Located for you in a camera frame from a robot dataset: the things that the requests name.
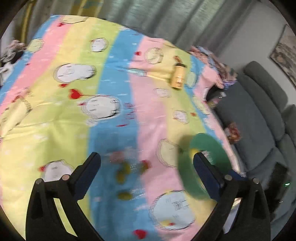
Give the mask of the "green plastic bowl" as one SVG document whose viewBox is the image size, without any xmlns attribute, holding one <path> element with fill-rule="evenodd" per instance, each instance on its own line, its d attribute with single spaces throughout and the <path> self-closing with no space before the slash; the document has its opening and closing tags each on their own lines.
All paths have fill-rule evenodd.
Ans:
<svg viewBox="0 0 296 241">
<path fill-rule="evenodd" d="M 220 199 L 224 176 L 232 170 L 221 144 L 206 133 L 195 135 L 189 149 L 178 158 L 178 172 L 184 189 L 196 199 Z"/>
</svg>

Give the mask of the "framed wall picture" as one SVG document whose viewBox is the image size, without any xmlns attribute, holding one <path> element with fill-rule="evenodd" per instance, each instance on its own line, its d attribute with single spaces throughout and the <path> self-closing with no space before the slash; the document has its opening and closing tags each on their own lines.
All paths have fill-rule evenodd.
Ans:
<svg viewBox="0 0 296 241">
<path fill-rule="evenodd" d="M 295 87 L 296 46 L 295 34 L 289 25 L 285 25 L 283 32 L 270 54 L 270 59 L 279 66 Z"/>
</svg>

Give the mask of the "colourful striped cartoon tablecloth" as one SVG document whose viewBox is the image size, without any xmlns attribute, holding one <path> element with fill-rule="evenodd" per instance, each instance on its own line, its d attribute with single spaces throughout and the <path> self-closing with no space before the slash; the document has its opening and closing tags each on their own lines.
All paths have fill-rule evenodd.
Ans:
<svg viewBox="0 0 296 241">
<path fill-rule="evenodd" d="M 175 60 L 187 66 L 170 85 Z M 52 16 L 25 51 L 1 58 L 1 205 L 25 235 L 34 181 L 71 174 L 92 153 L 102 165 L 79 202 L 105 240 L 191 240 L 215 202 L 196 199 L 179 155 L 206 133 L 239 171 L 206 105 L 216 73 L 164 39 L 85 16 Z M 149 160 L 142 175 L 139 164 Z M 129 191 L 133 199 L 119 200 Z"/>
</svg>

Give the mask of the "grey sofa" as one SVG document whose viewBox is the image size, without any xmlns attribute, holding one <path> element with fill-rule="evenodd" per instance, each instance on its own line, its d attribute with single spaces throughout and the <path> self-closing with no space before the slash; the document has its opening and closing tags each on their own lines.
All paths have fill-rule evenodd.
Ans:
<svg viewBox="0 0 296 241">
<path fill-rule="evenodd" d="M 234 123 L 240 140 L 233 147 L 242 171 L 268 189 L 276 164 L 287 168 L 279 204 L 271 218 L 271 239 L 295 231 L 295 105 L 256 61 L 248 63 L 214 111 L 226 128 Z"/>
</svg>

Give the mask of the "small green fruit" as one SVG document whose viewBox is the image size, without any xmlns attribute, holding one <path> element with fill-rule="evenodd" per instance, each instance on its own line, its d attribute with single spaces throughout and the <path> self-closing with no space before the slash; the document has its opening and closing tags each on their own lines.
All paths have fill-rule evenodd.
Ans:
<svg viewBox="0 0 296 241">
<path fill-rule="evenodd" d="M 118 192 L 117 198 L 119 200 L 128 201 L 133 199 L 133 194 L 129 191 L 121 191 L 121 192 Z"/>
</svg>

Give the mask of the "yellow thermos bottle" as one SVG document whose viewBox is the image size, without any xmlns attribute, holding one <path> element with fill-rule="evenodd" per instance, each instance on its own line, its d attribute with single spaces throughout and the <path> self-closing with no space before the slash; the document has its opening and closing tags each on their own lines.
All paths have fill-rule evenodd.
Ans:
<svg viewBox="0 0 296 241">
<path fill-rule="evenodd" d="M 182 89 L 185 81 L 187 66 L 182 62 L 177 55 L 174 56 L 175 65 L 171 76 L 170 85 L 174 89 Z"/>
</svg>

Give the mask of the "red snack packet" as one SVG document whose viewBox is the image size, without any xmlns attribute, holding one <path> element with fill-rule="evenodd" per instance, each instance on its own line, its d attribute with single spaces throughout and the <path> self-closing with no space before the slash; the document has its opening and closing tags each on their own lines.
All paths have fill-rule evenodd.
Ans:
<svg viewBox="0 0 296 241">
<path fill-rule="evenodd" d="M 227 139 L 231 145 L 239 142 L 241 140 L 240 132 L 237 128 L 236 123 L 230 123 L 224 130 Z"/>
</svg>

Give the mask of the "red tomato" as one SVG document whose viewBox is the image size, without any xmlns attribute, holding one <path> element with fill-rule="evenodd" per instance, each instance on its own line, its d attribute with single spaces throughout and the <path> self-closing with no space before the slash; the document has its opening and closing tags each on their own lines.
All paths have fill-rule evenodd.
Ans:
<svg viewBox="0 0 296 241">
<path fill-rule="evenodd" d="M 142 175 L 145 171 L 151 168 L 151 163 L 149 160 L 142 160 L 139 164 L 139 172 Z"/>
</svg>

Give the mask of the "grey-green curtain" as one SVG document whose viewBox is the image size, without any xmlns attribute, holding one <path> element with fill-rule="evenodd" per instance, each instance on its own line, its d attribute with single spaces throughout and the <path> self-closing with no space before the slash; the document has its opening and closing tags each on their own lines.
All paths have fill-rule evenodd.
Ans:
<svg viewBox="0 0 296 241">
<path fill-rule="evenodd" d="M 92 16 L 163 38 L 178 48 L 202 46 L 219 54 L 246 18 L 254 1 L 129 0 L 29 1 L 21 40 L 29 42 L 52 15 Z"/>
</svg>

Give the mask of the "pile of folded clothes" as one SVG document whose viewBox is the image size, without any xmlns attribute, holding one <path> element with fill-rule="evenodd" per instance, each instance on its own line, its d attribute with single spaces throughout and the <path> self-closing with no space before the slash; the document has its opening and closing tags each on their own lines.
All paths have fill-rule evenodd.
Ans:
<svg viewBox="0 0 296 241">
<path fill-rule="evenodd" d="M 216 73 L 215 86 L 219 89 L 228 89 L 237 81 L 238 74 L 230 66 L 220 62 L 211 51 L 202 46 L 192 46 L 189 53 L 207 65 Z"/>
</svg>

